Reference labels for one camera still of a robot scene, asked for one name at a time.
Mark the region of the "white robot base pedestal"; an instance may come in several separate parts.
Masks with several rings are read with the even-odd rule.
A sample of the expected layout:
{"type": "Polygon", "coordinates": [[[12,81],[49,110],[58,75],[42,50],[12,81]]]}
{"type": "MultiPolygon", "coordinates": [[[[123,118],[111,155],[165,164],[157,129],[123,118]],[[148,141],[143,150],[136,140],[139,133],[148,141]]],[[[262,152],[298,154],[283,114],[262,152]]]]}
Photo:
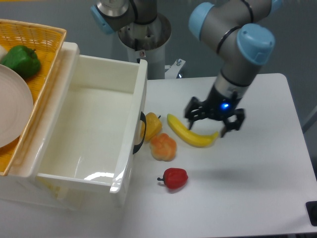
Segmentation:
{"type": "Polygon", "coordinates": [[[171,37],[171,24],[162,14],[146,25],[131,23],[118,31],[129,62],[146,60],[147,79],[165,78],[165,46],[171,37]]]}

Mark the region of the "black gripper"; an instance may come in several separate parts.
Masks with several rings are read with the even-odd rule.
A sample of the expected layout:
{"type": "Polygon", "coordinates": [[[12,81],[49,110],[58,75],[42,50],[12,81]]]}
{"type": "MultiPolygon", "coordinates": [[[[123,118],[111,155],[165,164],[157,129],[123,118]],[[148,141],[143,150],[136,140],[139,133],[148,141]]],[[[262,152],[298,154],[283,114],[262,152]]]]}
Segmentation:
{"type": "Polygon", "coordinates": [[[220,136],[223,138],[232,130],[239,131],[245,120],[245,109],[236,109],[241,98],[234,90],[229,96],[224,96],[215,86],[212,87],[207,99],[201,102],[197,97],[192,97],[185,108],[184,117],[188,120],[188,129],[192,129],[194,122],[203,119],[223,121],[224,127],[220,136]]]}

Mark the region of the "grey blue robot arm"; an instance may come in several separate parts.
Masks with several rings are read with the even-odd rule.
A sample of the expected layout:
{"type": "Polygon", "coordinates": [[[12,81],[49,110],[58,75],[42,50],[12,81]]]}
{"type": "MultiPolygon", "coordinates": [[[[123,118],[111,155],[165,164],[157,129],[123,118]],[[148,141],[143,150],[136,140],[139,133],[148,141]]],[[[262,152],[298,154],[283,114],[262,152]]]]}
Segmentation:
{"type": "MultiPolygon", "coordinates": [[[[208,97],[204,101],[193,97],[185,108],[190,125],[212,119],[223,122],[222,135],[240,129],[245,112],[238,104],[275,47],[273,34],[258,22],[281,5],[279,0],[230,0],[221,6],[204,2],[193,10],[190,32],[224,64],[208,97]]],[[[91,14],[102,32],[118,35],[131,62],[146,60],[149,77],[163,78],[171,25],[158,13],[155,0],[99,0],[91,14]]]]}

